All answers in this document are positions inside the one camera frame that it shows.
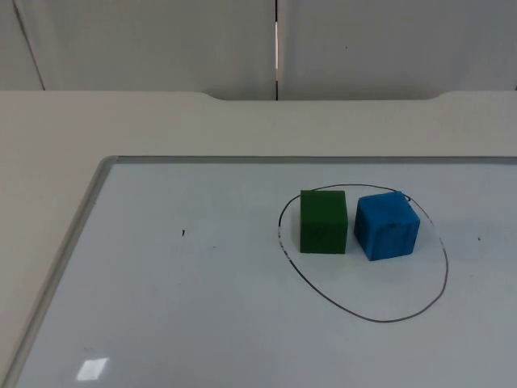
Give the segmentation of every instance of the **white table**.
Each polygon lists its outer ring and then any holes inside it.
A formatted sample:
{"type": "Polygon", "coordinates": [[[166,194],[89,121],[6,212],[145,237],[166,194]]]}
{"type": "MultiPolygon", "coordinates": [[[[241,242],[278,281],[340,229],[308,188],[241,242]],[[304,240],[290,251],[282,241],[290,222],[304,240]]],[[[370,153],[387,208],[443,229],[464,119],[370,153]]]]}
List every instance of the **white table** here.
{"type": "Polygon", "coordinates": [[[0,370],[101,159],[517,156],[516,108],[513,92],[281,103],[193,93],[0,93],[0,370]]]}

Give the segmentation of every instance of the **cube top face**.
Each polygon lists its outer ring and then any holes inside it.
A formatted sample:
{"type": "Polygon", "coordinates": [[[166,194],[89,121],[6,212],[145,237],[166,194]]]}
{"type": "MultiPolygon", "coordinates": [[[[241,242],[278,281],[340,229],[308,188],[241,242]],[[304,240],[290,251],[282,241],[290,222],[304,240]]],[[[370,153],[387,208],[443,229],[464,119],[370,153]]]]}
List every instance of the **cube top face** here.
{"type": "Polygon", "coordinates": [[[345,192],[301,192],[302,253],[345,253],[347,202],[345,192]]]}
{"type": "Polygon", "coordinates": [[[302,191],[301,220],[304,223],[336,224],[347,221],[345,192],[302,191]]]}
{"type": "Polygon", "coordinates": [[[359,199],[358,209],[368,219],[372,228],[389,224],[412,225],[420,222],[401,192],[387,192],[359,199]]]}
{"type": "Polygon", "coordinates": [[[370,260],[412,253],[419,226],[418,215],[400,192],[366,196],[357,205],[354,232],[370,260]]]}

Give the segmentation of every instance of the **block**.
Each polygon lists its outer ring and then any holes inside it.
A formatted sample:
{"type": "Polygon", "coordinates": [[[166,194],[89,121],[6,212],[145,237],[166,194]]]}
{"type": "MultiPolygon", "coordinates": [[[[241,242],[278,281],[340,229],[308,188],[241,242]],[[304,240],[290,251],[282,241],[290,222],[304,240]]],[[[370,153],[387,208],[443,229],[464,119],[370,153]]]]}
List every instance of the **block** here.
{"type": "Polygon", "coordinates": [[[413,253],[420,218],[401,192],[364,196],[357,203],[354,234],[369,260],[413,253]]]}
{"type": "Polygon", "coordinates": [[[300,208],[300,251],[345,253],[348,230],[345,192],[302,191],[300,208]]]}

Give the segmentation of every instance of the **whiteboard frame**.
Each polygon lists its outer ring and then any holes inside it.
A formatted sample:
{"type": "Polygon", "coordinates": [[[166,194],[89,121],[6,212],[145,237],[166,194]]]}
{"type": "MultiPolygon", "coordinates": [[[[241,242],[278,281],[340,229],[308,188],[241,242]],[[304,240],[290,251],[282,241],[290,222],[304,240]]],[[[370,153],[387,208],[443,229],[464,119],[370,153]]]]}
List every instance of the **whiteboard frame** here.
{"type": "Polygon", "coordinates": [[[44,317],[52,302],[53,296],[61,282],[61,278],[66,270],[70,258],[74,252],[75,246],[81,236],[83,228],[88,220],[91,210],[93,209],[103,185],[116,164],[182,164],[182,163],[240,163],[240,164],[297,164],[302,162],[311,162],[318,164],[327,163],[426,163],[426,164],[510,164],[517,165],[517,157],[175,157],[175,156],[110,156],[103,159],[86,190],[85,196],[75,213],[70,227],[63,239],[62,244],[57,252],[56,258],[50,268],[48,275],[44,281],[44,287],[38,297],[31,315],[24,328],[22,339],[16,348],[15,356],[11,362],[2,388],[15,387],[20,374],[22,373],[25,362],[29,356],[40,326],[44,321],[44,317]]]}

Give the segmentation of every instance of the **green cube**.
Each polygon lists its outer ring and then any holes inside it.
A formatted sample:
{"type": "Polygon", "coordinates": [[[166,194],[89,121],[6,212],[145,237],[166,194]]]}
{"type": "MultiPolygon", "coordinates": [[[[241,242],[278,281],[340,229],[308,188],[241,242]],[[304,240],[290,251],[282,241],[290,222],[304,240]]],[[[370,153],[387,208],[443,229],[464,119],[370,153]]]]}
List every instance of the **green cube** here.
{"type": "Polygon", "coordinates": [[[348,230],[345,192],[302,191],[300,203],[301,253],[345,253],[348,230]]]}

